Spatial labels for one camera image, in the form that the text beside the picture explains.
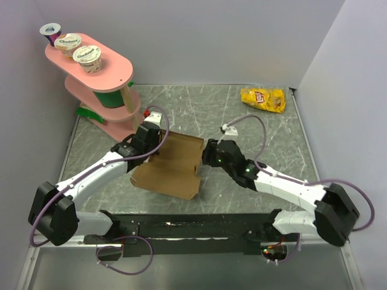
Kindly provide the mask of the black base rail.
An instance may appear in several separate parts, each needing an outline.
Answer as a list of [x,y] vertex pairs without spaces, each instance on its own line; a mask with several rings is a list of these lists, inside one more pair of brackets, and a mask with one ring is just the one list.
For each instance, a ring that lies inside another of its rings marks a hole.
[[85,236],[87,245],[123,245],[124,257],[154,254],[243,253],[260,255],[261,244],[295,242],[298,234],[283,235],[273,226],[279,210],[223,214],[112,214],[122,231],[119,240]]

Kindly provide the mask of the brown cardboard box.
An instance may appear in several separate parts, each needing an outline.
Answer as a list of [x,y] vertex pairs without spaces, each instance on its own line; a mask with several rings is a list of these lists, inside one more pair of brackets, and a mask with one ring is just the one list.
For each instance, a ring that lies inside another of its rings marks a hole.
[[131,175],[134,187],[185,200],[199,192],[204,140],[191,135],[169,132],[159,149],[148,162],[138,166]]

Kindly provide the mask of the yellow chips bag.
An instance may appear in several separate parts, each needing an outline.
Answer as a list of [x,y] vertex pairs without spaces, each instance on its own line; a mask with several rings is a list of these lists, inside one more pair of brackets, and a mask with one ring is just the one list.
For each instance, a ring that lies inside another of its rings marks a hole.
[[241,101],[253,108],[267,112],[282,114],[286,101],[283,89],[273,88],[242,88]]

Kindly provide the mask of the purple yogurt cup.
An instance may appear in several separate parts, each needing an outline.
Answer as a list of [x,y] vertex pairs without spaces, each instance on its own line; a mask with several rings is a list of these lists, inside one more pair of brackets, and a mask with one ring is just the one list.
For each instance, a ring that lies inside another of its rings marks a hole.
[[54,41],[62,34],[61,26],[58,23],[49,23],[40,27],[39,32],[54,46]]

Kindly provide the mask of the white Chobani yogurt cup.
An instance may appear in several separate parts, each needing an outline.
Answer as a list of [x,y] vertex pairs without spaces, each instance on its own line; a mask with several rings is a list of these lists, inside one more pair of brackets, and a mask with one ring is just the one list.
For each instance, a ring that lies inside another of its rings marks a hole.
[[86,73],[96,73],[102,69],[101,49],[96,45],[84,45],[73,53],[73,59]]

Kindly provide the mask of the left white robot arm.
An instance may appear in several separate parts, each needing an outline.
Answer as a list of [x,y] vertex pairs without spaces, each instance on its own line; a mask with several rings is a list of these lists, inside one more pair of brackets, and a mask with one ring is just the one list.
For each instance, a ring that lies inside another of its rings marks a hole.
[[107,211],[81,213],[77,209],[100,188],[142,165],[158,152],[168,133],[148,121],[136,133],[112,146],[102,159],[56,185],[42,183],[36,190],[28,222],[55,246],[73,236],[99,236],[107,243],[121,238],[120,220]]

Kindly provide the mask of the pink tiered shelf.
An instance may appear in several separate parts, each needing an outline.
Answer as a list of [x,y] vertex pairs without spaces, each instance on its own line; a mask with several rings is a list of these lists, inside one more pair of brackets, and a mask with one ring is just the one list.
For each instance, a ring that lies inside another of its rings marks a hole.
[[81,37],[84,45],[96,45],[102,50],[102,69],[99,72],[85,72],[79,64],[66,59],[60,51],[51,45],[46,46],[45,55],[49,61],[67,73],[65,87],[69,93],[103,118],[103,123],[96,120],[91,120],[91,122],[114,140],[122,141],[135,132],[135,128],[133,128],[134,118],[139,123],[143,121],[138,92],[133,88],[128,88],[132,97],[132,112],[129,112],[125,106],[106,108],[94,93],[120,91],[125,85],[128,85],[133,76],[132,63],[92,37],[83,33]]

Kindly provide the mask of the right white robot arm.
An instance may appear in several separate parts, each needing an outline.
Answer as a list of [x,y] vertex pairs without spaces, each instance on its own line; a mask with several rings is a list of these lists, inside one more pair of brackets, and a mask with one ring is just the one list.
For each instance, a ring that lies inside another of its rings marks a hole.
[[209,139],[202,163],[222,168],[241,187],[276,196],[301,208],[281,210],[265,224],[264,233],[270,240],[296,233],[318,235],[329,244],[342,247],[359,218],[358,209],[341,185],[309,185],[282,175],[266,164],[245,158],[233,140]]

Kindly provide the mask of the orange Chobani yogurt cup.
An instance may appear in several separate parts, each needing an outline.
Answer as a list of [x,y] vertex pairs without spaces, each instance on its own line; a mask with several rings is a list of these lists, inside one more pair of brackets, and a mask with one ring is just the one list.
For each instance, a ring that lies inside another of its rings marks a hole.
[[77,33],[62,34],[54,41],[54,47],[69,59],[73,57],[73,53],[81,46],[81,44],[82,37]]

